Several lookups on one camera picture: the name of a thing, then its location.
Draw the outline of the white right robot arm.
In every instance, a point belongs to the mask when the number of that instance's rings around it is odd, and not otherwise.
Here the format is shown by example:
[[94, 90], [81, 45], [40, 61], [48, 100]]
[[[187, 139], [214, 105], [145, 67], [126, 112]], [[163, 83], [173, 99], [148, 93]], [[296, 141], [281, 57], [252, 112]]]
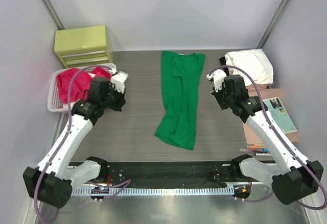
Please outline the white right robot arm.
[[206, 76], [213, 83], [211, 94], [222, 110], [233, 114], [251, 128], [264, 143], [276, 165], [270, 166], [250, 155], [241, 155], [231, 161], [230, 174], [236, 181], [253, 178], [272, 189], [284, 205], [289, 205], [322, 188], [323, 166], [310, 161], [277, 126], [264, 105], [261, 96], [249, 96], [240, 75], [227, 76], [216, 70]]

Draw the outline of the green t shirt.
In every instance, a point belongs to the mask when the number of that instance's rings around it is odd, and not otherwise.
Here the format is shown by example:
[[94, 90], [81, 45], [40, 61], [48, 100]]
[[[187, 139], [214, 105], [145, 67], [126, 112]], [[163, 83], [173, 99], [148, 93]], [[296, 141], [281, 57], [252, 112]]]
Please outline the green t shirt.
[[198, 86], [204, 63], [205, 54], [161, 53], [161, 93], [166, 114], [155, 136], [169, 145], [194, 149]]

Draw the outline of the white plastic laundry basket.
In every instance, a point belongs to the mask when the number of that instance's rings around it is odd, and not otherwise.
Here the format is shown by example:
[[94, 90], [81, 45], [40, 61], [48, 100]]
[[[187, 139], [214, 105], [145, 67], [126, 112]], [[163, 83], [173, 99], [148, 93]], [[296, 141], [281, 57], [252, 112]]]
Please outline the white plastic laundry basket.
[[[98, 66], [102, 65], [103, 69], [107, 72], [113, 74], [114, 71], [117, 70], [116, 65], [114, 63], [105, 63], [105, 64], [99, 64]], [[84, 69], [85, 72], [91, 73], [95, 67], [84, 66], [84, 67], [76, 67], [76, 69]], [[66, 69], [60, 69], [52, 74], [50, 87], [49, 87], [49, 93], [48, 93], [48, 110], [50, 112], [61, 112], [61, 113], [67, 113], [67, 106], [65, 107], [61, 99], [59, 98], [59, 89], [57, 86], [57, 76], [65, 72], [67, 70], [74, 69], [74, 68], [66, 68]]]

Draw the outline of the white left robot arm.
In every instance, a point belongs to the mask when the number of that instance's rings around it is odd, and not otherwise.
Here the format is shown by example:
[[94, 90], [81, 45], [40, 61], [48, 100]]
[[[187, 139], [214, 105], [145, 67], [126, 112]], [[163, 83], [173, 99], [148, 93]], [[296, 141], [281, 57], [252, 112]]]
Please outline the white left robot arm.
[[110, 79], [94, 77], [86, 100], [77, 101], [57, 141], [35, 168], [23, 172], [29, 197], [61, 209], [72, 191], [84, 183], [95, 180], [103, 183], [108, 179], [106, 160], [88, 157], [78, 167], [67, 167], [84, 137], [94, 127], [106, 109], [121, 111], [125, 101], [125, 82], [128, 75], [118, 72]]

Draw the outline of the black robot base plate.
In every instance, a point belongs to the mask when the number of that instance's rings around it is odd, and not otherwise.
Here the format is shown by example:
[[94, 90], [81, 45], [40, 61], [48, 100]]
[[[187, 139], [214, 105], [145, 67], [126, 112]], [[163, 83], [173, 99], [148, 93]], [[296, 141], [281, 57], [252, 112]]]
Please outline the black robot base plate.
[[130, 188], [202, 188], [245, 179], [234, 175], [229, 161], [108, 162], [107, 167], [105, 180], [131, 180]]

